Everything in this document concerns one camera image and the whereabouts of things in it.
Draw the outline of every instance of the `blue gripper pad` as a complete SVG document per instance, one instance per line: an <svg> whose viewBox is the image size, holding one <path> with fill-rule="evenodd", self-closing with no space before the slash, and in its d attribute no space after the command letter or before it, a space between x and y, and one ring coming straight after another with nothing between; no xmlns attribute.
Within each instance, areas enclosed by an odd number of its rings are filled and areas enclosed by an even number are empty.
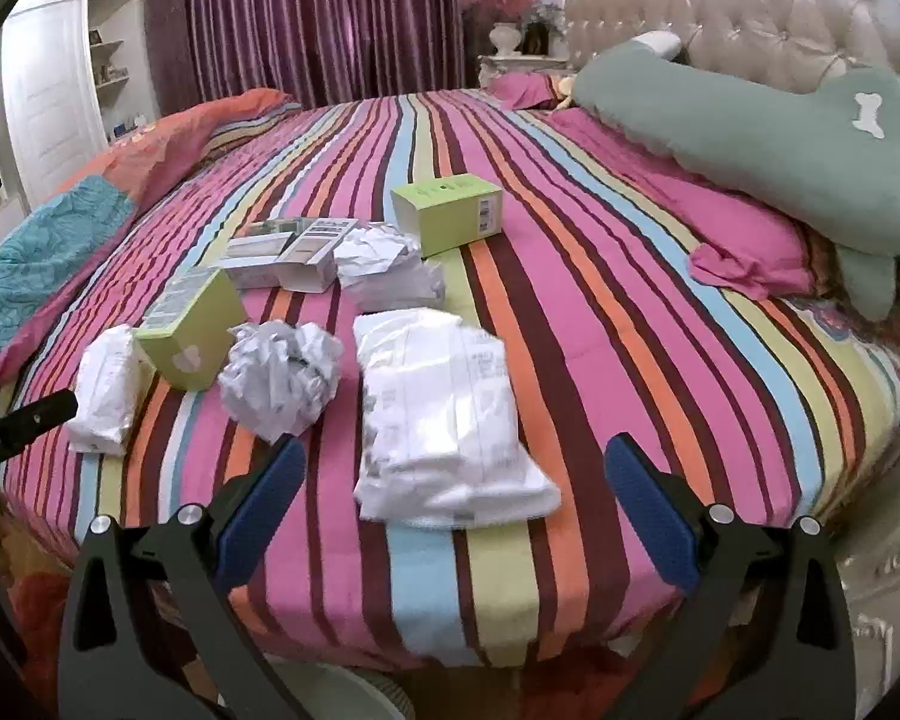
<svg viewBox="0 0 900 720"><path fill-rule="evenodd" d="M217 539L214 585L223 593L250 581L276 529L303 485L307 455L289 440L269 461L252 490Z"/></svg>
<svg viewBox="0 0 900 720"><path fill-rule="evenodd" d="M700 581L696 536L626 437L614 436L607 442L604 474L663 581L689 595Z"/></svg>

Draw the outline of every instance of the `white plastic bag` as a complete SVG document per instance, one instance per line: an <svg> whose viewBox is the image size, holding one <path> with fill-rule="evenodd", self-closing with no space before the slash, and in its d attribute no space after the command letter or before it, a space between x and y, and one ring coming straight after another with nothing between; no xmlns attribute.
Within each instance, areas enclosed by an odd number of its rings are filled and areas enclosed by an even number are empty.
<svg viewBox="0 0 900 720"><path fill-rule="evenodd" d="M341 287L362 314L443 305L442 267L423 262L419 242L389 224L350 230L334 260Z"/></svg>
<svg viewBox="0 0 900 720"><path fill-rule="evenodd" d="M77 369L77 415L67 423L74 452L122 457L133 429L140 358L128 324L104 330L89 343Z"/></svg>
<svg viewBox="0 0 900 720"><path fill-rule="evenodd" d="M504 344L460 317L409 309L357 317L362 519L461 528L543 517L559 488L517 432Z"/></svg>
<svg viewBox="0 0 900 720"><path fill-rule="evenodd" d="M226 410L270 443L299 436L337 394L343 344L312 322L247 322L230 331L237 343L217 377Z"/></svg>

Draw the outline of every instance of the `white box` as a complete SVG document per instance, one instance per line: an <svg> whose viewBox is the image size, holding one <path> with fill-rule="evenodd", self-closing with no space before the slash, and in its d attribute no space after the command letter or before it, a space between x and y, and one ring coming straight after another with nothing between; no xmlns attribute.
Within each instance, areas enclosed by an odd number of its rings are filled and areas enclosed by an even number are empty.
<svg viewBox="0 0 900 720"><path fill-rule="evenodd" d="M301 233L272 233L234 238L226 256L214 263L238 290L282 287L295 293L322 293L337 278L333 250L352 230L355 218L314 218ZM276 250L276 255L244 256Z"/></svg>
<svg viewBox="0 0 900 720"><path fill-rule="evenodd" d="M238 290L259 290L280 286L276 260L276 257L224 257L214 263L214 268L226 271Z"/></svg>
<svg viewBox="0 0 900 720"><path fill-rule="evenodd" d="M357 226L355 218L316 218L276 260L276 277L290 292L321 293L337 278L333 250Z"/></svg>
<svg viewBox="0 0 900 720"><path fill-rule="evenodd" d="M290 245L296 233L271 233L231 238L224 257L278 257Z"/></svg>

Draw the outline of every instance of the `striped bedsheet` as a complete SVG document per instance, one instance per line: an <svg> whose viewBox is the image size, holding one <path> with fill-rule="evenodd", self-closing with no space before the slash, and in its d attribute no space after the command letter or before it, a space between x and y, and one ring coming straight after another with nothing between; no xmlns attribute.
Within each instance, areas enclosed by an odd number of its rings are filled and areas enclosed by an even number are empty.
<svg viewBox="0 0 900 720"><path fill-rule="evenodd" d="M688 230L543 115L453 91L303 112L254 133L137 223L1 392L0 413L72 385L92 338L138 322L172 274L213 261L242 225L392 220L392 187L474 172L505 189L504 234L439 256L447 309L506 343L522 439L563 495L546 519L469 532L360 522L353 305L338 286L245 293L253 320L317 322L346 345L338 395L303 437L305 487L231 599L272 651L378 668L505 665L600 640L670 597L605 484L611 436L630 432L704 501L781 524L845 497L900 428L898 355L827 309L691 280ZM165 520L265 452L216 388L157 378L125 459L68 452L56 431L0 467L0 488L72 559L95 514Z"/></svg>

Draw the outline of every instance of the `metal screw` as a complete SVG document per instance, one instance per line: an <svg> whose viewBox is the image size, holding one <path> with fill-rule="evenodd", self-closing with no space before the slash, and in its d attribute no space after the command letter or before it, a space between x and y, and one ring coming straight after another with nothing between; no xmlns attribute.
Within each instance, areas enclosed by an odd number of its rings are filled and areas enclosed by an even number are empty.
<svg viewBox="0 0 900 720"><path fill-rule="evenodd" d="M106 514L101 514L99 517L94 517L90 522L90 530L99 535L100 533L106 533L110 530L110 522L112 520Z"/></svg>
<svg viewBox="0 0 900 720"><path fill-rule="evenodd" d="M176 518L184 525L196 525L203 519L203 507L196 503L188 504L176 513Z"/></svg>
<svg viewBox="0 0 900 720"><path fill-rule="evenodd" d="M714 504L710 507L707 512L710 515L710 519L714 522L719 522L721 525L730 525L731 522L736 518L736 514L733 513L733 509L730 509L728 506L724 506L722 503Z"/></svg>
<svg viewBox="0 0 900 720"><path fill-rule="evenodd" d="M816 519L813 519L813 517L801 517L800 529L806 533L807 536L818 536L820 533L820 524Z"/></svg>

